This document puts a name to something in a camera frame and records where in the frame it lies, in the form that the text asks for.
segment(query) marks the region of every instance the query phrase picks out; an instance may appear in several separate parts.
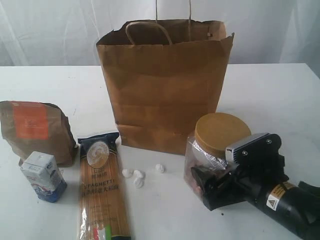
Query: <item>jar lid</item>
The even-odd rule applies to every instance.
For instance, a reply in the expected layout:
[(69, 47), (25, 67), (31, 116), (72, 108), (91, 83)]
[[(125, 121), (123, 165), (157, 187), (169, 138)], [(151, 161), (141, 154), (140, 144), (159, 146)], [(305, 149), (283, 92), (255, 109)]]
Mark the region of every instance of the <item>jar lid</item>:
[(194, 137), (208, 154), (225, 159), (226, 147), (251, 135), (249, 127), (236, 116), (216, 112), (202, 116), (195, 125)]

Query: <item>milk carton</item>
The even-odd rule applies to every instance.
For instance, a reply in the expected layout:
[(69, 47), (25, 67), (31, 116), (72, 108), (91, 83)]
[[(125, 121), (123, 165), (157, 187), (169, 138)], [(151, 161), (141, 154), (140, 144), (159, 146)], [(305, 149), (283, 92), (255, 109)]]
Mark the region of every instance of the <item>milk carton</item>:
[(67, 187), (53, 155), (34, 151), (20, 169), (39, 199), (54, 203)]

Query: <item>white curtain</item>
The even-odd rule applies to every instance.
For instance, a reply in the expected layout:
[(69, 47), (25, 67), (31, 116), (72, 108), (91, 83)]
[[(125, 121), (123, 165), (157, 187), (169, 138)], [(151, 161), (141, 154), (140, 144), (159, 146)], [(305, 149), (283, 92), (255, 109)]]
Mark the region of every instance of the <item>white curtain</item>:
[[(0, 66), (99, 65), (98, 39), (155, 19), (155, 2), (0, 0)], [(158, 0), (159, 19), (188, 16), (188, 0)], [(232, 64), (307, 63), (320, 76), (319, 0), (192, 0), (192, 19), (235, 32)]]

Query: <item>pasta package label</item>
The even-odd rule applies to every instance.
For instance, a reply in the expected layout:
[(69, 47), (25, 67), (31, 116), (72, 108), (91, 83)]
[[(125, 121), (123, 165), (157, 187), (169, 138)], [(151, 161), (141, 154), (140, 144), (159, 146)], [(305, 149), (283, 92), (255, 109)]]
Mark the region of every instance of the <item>pasta package label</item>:
[(118, 132), (80, 138), (80, 240), (131, 240), (117, 158)]

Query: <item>white tabletop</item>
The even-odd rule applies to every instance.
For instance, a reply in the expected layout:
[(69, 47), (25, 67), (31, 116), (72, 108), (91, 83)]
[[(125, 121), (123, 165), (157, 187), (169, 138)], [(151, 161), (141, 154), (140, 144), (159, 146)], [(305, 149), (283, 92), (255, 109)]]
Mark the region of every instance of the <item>white tabletop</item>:
[[(319, 90), (320, 79), (305, 64), (229, 65), (217, 111), (239, 117), (253, 133), (279, 134), (290, 182), (320, 186)], [(0, 67), (3, 100), (58, 105), (75, 139), (116, 129), (100, 66)], [(183, 156), (121, 145), (118, 150), (125, 168), (146, 172), (141, 189), (133, 178), (125, 180), (137, 240), (299, 239), (246, 202), (209, 211), (183, 180)], [(2, 139), (0, 153), (1, 239), (77, 239), (79, 159), (63, 169), (66, 192), (48, 203), (37, 198), (20, 172), (19, 157)], [(166, 166), (165, 174), (154, 171), (157, 163)]]

